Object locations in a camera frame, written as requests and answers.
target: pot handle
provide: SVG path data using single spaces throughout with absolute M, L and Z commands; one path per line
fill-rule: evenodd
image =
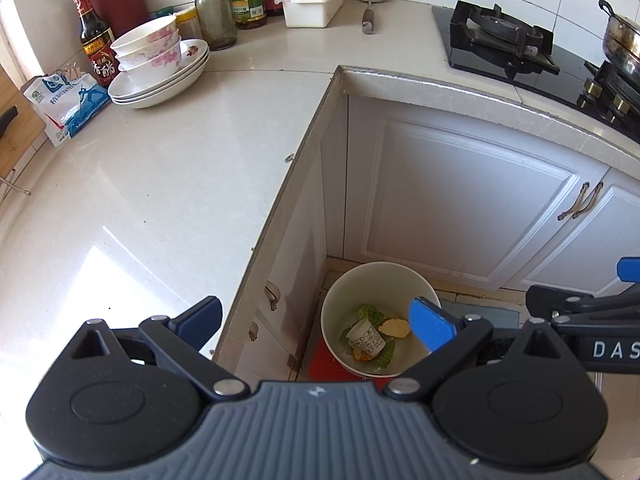
M 598 6 L 602 10 L 604 10 L 609 15 L 609 17 L 616 15 L 616 13 L 613 12 L 613 7 L 611 7 L 611 5 L 609 4 L 609 2 L 607 0 L 599 0 L 598 1 Z

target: red mat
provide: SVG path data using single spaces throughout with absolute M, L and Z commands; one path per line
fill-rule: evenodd
M 335 359 L 334 355 L 329 351 L 324 342 L 324 338 L 319 338 L 314 350 L 314 356 L 311 360 L 308 372 L 309 379 L 322 382 L 347 382 L 347 381 L 364 381 L 352 373 L 348 372 Z M 381 378 L 371 380 L 376 388 L 381 390 L 391 379 Z

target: red bottle neck wrapper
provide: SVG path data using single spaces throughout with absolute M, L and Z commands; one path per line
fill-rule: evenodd
M 94 10 L 94 6 L 92 6 L 90 0 L 74 0 L 74 3 L 80 16 Z

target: cutting board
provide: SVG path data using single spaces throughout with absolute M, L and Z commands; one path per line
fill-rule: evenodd
M 0 176 L 4 177 L 36 140 L 44 129 L 44 123 L 0 67 L 0 114 L 14 105 L 18 108 L 18 116 L 0 137 Z

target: white plate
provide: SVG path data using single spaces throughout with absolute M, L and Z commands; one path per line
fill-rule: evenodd
M 155 106 L 160 103 L 163 103 L 172 97 L 177 96 L 179 93 L 184 92 L 188 87 L 196 82 L 196 80 L 202 75 L 204 69 L 206 67 L 206 63 L 203 63 L 200 68 L 191 73 L 191 75 L 187 76 L 184 79 L 181 79 L 175 84 L 169 86 L 169 88 L 158 92 L 150 97 L 145 97 L 138 101 L 133 101 L 132 103 L 119 103 L 114 101 L 113 103 L 116 106 L 124 106 L 127 108 L 149 108 L 150 106 Z
M 167 90 L 168 88 L 170 88 L 171 86 L 178 84 L 180 81 L 182 81 L 183 79 L 188 78 L 191 73 L 196 72 L 196 70 L 198 70 L 202 65 L 206 65 L 207 61 L 209 60 L 209 55 L 207 54 L 204 58 L 202 58 L 198 63 L 192 64 L 189 69 L 187 70 L 187 72 L 185 72 L 180 78 L 174 80 L 174 81 L 169 81 L 167 84 L 162 85 L 160 88 L 153 90 L 151 92 L 148 92 L 146 94 L 142 94 L 139 97 L 133 97 L 131 99 L 114 99 L 112 98 L 111 100 L 114 103 L 117 104 L 128 104 L 128 103 L 133 103 L 135 101 L 140 101 L 141 99 L 146 99 L 148 97 L 152 97 L 164 90 Z
M 207 45 L 206 41 L 183 40 L 180 42 L 180 53 L 182 54 L 182 59 L 180 60 L 180 68 L 178 69 L 178 72 L 155 85 L 149 86 L 148 88 L 140 88 L 130 79 L 127 72 L 120 72 L 109 85 L 109 97 L 120 100 L 143 97 L 149 92 L 153 92 L 161 86 L 175 81 L 185 75 L 189 69 L 206 56 L 208 52 L 209 45 Z

